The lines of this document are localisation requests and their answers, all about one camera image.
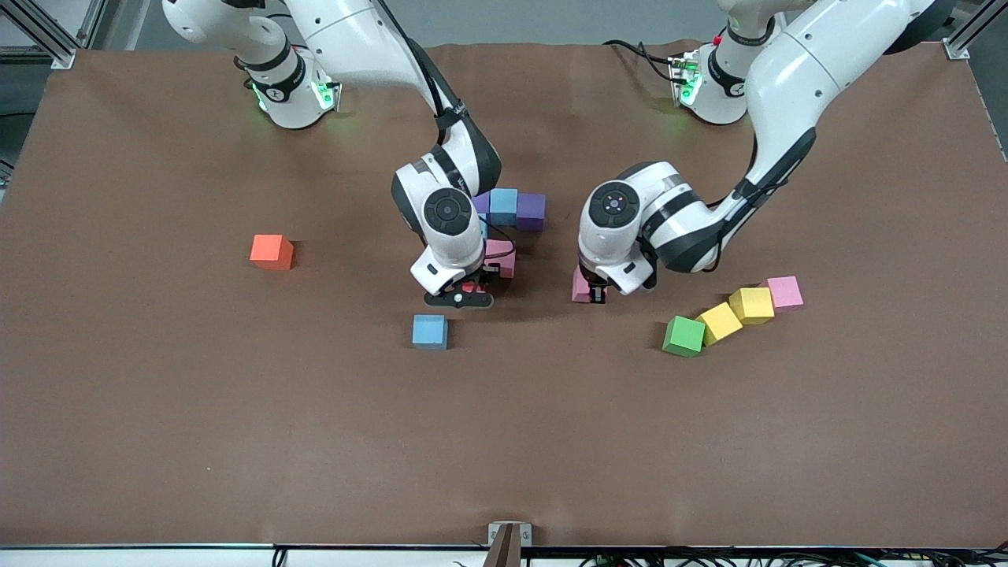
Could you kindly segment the pink foam block with dents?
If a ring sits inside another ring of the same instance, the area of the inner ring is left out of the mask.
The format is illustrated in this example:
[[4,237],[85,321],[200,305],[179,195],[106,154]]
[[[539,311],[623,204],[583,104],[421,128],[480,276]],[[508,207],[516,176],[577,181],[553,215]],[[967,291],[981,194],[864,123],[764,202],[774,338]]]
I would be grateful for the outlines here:
[[496,266],[501,279],[514,278],[517,261],[517,251],[514,242],[510,240],[489,239],[485,241],[485,266]]

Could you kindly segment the green foam block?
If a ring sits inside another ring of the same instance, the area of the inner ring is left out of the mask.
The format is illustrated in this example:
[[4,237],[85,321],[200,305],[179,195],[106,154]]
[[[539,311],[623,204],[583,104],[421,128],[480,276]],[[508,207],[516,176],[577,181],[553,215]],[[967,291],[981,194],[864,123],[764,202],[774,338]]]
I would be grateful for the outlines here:
[[702,352],[706,324],[690,318],[675,316],[669,321],[661,350],[681,358],[695,358]]

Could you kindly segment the yellow foam block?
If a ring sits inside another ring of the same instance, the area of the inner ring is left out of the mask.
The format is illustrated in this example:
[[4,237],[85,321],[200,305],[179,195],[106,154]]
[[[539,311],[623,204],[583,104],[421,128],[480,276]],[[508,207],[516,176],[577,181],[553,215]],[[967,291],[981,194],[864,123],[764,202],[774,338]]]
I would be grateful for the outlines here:
[[742,326],[761,325],[776,316],[770,288],[742,287],[728,297],[728,306]]
[[695,319],[703,325],[702,344],[705,347],[724,340],[744,327],[728,302],[721,302],[707,309]]

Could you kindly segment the brown table cover sheet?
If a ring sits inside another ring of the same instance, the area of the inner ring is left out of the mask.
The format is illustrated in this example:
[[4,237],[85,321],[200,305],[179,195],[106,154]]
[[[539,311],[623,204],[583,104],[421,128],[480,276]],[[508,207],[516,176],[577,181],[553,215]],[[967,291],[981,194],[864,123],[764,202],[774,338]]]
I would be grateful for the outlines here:
[[[1008,164],[971,69],[883,58],[707,274],[570,301],[594,187],[670,161],[706,200],[752,130],[600,46],[433,48],[547,194],[512,280],[411,344],[390,196],[433,140],[406,89],[285,132],[227,54],[55,72],[0,205],[0,544],[994,547],[1008,539]],[[249,262],[256,234],[295,245]],[[804,306],[662,351],[742,287]]]

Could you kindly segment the orange foam block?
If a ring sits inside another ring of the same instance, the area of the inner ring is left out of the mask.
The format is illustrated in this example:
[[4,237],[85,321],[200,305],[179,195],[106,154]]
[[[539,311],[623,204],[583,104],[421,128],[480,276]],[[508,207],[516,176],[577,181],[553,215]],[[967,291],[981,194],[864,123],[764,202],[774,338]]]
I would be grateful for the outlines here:
[[250,248],[249,262],[270,272],[288,272],[293,266],[295,245],[280,234],[256,234]]

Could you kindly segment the green lit base box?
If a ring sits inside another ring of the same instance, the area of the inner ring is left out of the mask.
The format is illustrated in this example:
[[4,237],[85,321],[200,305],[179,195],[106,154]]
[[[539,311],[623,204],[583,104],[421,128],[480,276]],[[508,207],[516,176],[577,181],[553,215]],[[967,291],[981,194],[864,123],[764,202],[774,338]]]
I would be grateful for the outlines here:
[[676,106],[692,107],[702,86],[699,50],[667,58],[667,67]]

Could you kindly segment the metal mount bracket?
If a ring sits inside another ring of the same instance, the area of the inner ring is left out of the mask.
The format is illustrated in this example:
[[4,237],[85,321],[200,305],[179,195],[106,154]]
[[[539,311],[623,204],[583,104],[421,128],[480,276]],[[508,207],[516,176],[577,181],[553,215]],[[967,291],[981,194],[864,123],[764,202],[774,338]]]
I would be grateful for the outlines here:
[[488,552],[482,567],[524,567],[522,552],[533,545],[533,525],[495,521],[488,525]]

